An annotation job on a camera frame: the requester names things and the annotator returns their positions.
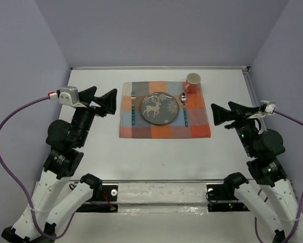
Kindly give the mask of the checkered orange blue cloth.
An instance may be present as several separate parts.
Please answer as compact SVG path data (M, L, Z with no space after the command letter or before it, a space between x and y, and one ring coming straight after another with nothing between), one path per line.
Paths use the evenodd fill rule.
M206 106L200 85L195 94L187 93L187 116L189 126L185 127L183 105L180 94L184 91L184 82L125 82L123 84L120 109L120 138L138 139L188 139L211 137ZM131 122L131 91L136 95L135 125ZM168 125L153 125L147 122L140 111L142 100L151 93L165 92L174 96L179 104L177 117Z

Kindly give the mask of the fork with green handle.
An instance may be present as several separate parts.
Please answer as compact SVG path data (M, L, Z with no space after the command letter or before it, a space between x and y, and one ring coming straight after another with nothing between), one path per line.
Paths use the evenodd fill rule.
M136 95L134 91L131 91L131 122L132 126L135 125L135 101L136 101Z

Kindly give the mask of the spoon with green handle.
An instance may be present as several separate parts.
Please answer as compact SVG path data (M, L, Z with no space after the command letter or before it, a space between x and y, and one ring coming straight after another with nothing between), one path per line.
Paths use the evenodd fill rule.
M185 93L180 94L180 102L183 105L183 113L184 113L184 122L185 122L185 127L189 126L188 123L188 116L187 116L187 109L186 109L186 103L187 103L187 96Z

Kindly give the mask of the pink mug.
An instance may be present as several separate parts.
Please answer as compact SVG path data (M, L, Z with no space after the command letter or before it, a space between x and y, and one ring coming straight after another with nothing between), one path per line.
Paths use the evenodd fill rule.
M195 94L199 91L201 77L197 73L190 73L187 75L184 82L184 91L189 94Z

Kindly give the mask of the grey reindeer plate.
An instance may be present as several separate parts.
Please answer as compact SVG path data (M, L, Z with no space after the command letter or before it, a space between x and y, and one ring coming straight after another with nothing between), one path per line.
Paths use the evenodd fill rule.
M167 125L177 117L179 104L172 95L156 92L142 100L140 111L147 122L154 125Z

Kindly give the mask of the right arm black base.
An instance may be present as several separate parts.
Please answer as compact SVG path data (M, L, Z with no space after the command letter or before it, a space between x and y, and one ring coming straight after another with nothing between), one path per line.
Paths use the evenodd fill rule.
M242 201L224 192L222 184L207 184L206 190L205 199L209 213L249 212Z

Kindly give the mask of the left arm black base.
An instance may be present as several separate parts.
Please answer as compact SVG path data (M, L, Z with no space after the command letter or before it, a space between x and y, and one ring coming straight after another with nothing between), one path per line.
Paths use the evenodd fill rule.
M104 184L99 194L94 194L77 209L77 213L117 213L118 185Z

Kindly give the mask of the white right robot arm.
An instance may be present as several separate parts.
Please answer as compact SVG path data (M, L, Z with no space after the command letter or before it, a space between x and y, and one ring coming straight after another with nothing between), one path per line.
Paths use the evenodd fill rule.
M220 200L236 199L254 215L273 235L273 242L303 242L303 190L296 200L290 180L278 156L285 152L282 136L274 130L261 132L260 118L278 114L273 101L262 101L261 106L247 107L230 101L229 109L211 104L215 126L234 129L250 161L248 170L270 205L254 191L248 179L240 172L228 175L221 185L209 190L210 204Z

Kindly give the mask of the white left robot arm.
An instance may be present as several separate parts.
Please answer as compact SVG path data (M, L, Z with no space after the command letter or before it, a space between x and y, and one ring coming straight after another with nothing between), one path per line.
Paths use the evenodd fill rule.
M57 232L62 227L69 227L77 209L101 193L102 180L86 174L64 200L55 204L83 158L83 153L78 149L84 146L94 118L114 115L116 112L117 89L100 97L95 96L96 90L95 86L83 91L78 91L76 87L62 87L16 109L1 122L0 131L13 115L45 100L57 100L61 105L75 109L71 122L58 119L48 127L46 144L50 147L50 153L33 194L29 194L0 154L0 164L21 187L28 201L17 222L2 231L2 238L7 242L55 242L64 236Z

